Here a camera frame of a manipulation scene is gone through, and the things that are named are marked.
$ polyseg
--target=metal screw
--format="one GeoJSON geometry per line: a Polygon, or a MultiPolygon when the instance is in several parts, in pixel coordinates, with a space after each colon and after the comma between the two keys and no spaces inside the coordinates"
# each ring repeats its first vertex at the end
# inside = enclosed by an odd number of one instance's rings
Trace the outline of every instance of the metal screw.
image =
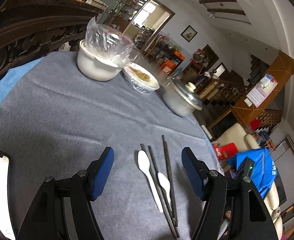
{"type": "Polygon", "coordinates": [[[248,176],[244,176],[243,177],[243,181],[245,181],[245,182],[251,182],[252,180],[251,180],[251,178],[250,177],[248,177],[248,176]]]}
{"type": "Polygon", "coordinates": [[[45,182],[50,182],[50,181],[52,181],[52,176],[46,176],[45,177],[45,182]]]}
{"type": "Polygon", "coordinates": [[[209,174],[213,177],[217,177],[218,176],[218,172],[216,170],[210,170],[209,174]]]}
{"type": "Polygon", "coordinates": [[[87,175],[87,171],[85,171],[85,170],[81,170],[81,171],[78,171],[77,174],[78,174],[79,177],[84,177],[84,176],[87,175]]]}

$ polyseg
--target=white spoon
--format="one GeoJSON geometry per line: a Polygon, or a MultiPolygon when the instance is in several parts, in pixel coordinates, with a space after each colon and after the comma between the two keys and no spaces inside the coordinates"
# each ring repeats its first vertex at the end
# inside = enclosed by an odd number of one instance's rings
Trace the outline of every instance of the white spoon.
{"type": "Polygon", "coordinates": [[[146,175],[146,177],[148,179],[148,182],[149,182],[149,185],[151,188],[151,193],[154,196],[154,200],[156,202],[156,205],[157,205],[159,211],[161,213],[164,212],[163,207],[161,206],[159,195],[156,190],[155,183],[152,180],[151,174],[149,172],[150,161],[149,161],[147,154],[144,151],[138,152],[138,167],[146,175]]]}
{"type": "Polygon", "coordinates": [[[166,178],[166,176],[164,174],[162,174],[161,172],[159,172],[157,175],[158,175],[159,184],[166,191],[167,200],[168,200],[169,206],[171,206],[170,194],[169,194],[170,193],[170,182],[166,178]]]}

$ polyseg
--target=blue gripper pad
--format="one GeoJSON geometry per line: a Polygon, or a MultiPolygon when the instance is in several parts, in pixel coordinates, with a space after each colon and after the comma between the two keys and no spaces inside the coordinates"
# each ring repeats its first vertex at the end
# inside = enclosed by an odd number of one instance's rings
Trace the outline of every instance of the blue gripper pad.
{"type": "Polygon", "coordinates": [[[197,172],[197,168],[191,160],[191,157],[187,154],[186,148],[182,150],[182,163],[195,195],[200,199],[204,199],[204,180],[197,172]]]}
{"type": "Polygon", "coordinates": [[[96,200],[103,193],[111,167],[114,163],[114,156],[114,150],[110,147],[106,147],[98,160],[101,164],[93,179],[93,191],[91,192],[93,200],[96,200]]]}

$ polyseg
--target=gray tablecloth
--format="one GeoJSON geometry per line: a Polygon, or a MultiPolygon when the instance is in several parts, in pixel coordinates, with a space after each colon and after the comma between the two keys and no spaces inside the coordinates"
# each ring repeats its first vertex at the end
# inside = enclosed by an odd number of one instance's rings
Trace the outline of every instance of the gray tablecloth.
{"type": "MultiPolygon", "coordinates": [[[[160,98],[133,90],[120,74],[93,81],[77,68],[77,53],[52,52],[32,68],[0,105],[0,150],[12,157],[10,209],[15,231],[46,175],[71,177],[106,146],[115,161],[103,194],[92,203],[105,239],[172,239],[144,174],[136,164],[140,143],[152,145],[166,174],[161,135],[169,147],[181,239],[190,239],[202,202],[188,182],[181,150],[189,146],[210,169],[219,163],[191,115],[179,117],[160,98]]],[[[68,223],[71,208],[67,206],[68,223]]],[[[77,239],[71,227],[71,240],[77,239]]]]}

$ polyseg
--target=pot with lid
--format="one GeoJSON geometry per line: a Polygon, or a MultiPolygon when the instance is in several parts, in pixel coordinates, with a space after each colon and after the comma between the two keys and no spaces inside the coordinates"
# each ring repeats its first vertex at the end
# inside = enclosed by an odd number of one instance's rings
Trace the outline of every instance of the pot with lid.
{"type": "Polygon", "coordinates": [[[185,84],[177,78],[169,78],[169,84],[163,93],[164,103],[177,115],[185,117],[195,109],[202,109],[202,102],[194,92],[195,85],[191,82],[185,84]]]}

